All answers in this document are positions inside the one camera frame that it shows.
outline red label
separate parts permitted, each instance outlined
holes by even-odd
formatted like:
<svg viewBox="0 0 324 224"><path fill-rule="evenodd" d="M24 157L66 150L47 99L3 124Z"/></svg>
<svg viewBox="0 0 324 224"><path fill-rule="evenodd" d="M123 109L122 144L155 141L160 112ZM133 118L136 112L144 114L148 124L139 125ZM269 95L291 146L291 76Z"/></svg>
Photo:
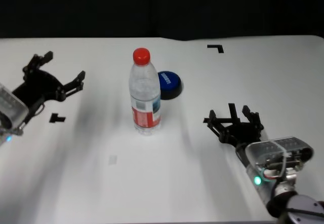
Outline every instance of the red label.
<svg viewBox="0 0 324 224"><path fill-rule="evenodd" d="M152 128L159 124L161 117L158 117L157 120L153 120L153 112L149 113L143 113L141 111L137 111L135 108L133 108L133 117L134 122L143 128Z"/></svg>

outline white table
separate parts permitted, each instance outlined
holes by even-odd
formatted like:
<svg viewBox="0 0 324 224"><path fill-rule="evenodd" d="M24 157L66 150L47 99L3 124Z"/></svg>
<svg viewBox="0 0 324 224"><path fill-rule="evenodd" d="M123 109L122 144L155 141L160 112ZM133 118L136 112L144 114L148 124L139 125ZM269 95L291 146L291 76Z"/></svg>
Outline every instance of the white table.
<svg viewBox="0 0 324 224"><path fill-rule="evenodd" d="M184 82L180 97L162 102L154 136L133 127L137 47ZM241 118L245 104L258 111L269 138L293 135L314 148L297 190L324 200L322 38L0 40L1 83L15 89L33 54L49 50L54 60L43 69L62 83L85 70L85 87L47 102L23 137L0 147L0 223L273 220L234 149L203 124L210 109L228 117L229 102ZM65 123L48 123L51 113Z"/></svg>

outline blue cap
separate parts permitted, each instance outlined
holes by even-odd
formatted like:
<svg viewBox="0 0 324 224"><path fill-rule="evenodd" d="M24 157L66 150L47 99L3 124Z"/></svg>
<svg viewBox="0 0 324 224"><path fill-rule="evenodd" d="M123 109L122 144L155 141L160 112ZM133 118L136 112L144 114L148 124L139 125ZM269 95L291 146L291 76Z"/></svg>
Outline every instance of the blue cap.
<svg viewBox="0 0 324 224"><path fill-rule="evenodd" d="M170 71L161 71L158 73L161 88L161 100L170 100L180 95L182 91L180 77Z"/></svg>

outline water bottle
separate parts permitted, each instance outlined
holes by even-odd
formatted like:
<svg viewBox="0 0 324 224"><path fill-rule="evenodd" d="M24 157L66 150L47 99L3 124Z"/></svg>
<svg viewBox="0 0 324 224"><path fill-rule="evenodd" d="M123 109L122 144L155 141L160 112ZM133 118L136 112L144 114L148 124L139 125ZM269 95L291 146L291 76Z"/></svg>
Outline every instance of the water bottle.
<svg viewBox="0 0 324 224"><path fill-rule="evenodd" d="M133 53L129 88L135 128L150 135L160 124L160 82L150 61L150 52L138 48Z"/></svg>

